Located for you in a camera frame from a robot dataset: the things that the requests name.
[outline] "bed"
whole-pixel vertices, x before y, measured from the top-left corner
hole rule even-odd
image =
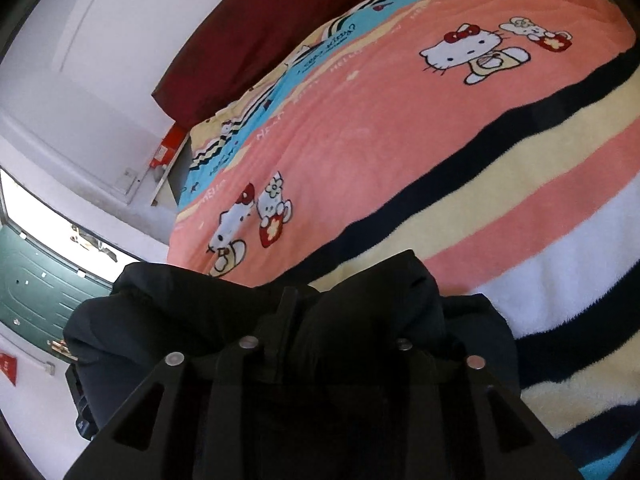
[[[193,126],[168,262],[328,290],[412,249],[607,478],[640,431],[639,66],[607,0],[364,0]]]

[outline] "metal screw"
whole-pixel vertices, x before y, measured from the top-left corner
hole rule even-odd
[[[257,337],[254,337],[252,335],[244,336],[239,342],[240,348],[244,348],[245,350],[252,350],[256,348],[259,344],[260,344],[260,340]]]
[[[474,370],[482,370],[486,366],[486,361],[479,355],[470,355],[466,358],[466,365]]]
[[[178,366],[184,362],[184,354],[180,352],[171,352],[167,357],[164,358],[164,362],[169,366]]]
[[[411,350],[411,348],[414,347],[414,344],[408,339],[401,337],[400,339],[396,340],[396,346],[398,346],[399,351],[406,352],[407,350]]]

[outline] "red pennant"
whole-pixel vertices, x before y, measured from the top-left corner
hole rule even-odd
[[[2,370],[15,386],[15,381],[18,377],[18,359],[0,352],[0,370]]]

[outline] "green door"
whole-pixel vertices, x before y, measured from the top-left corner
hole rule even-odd
[[[38,348],[65,359],[51,345],[63,338],[69,316],[84,300],[110,291],[106,282],[79,276],[11,226],[0,226],[0,322]]]

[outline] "blanket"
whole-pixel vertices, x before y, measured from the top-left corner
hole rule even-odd
[[[606,0],[366,0],[192,130],[169,263],[328,290],[412,249],[606,478],[640,431],[639,64]]]

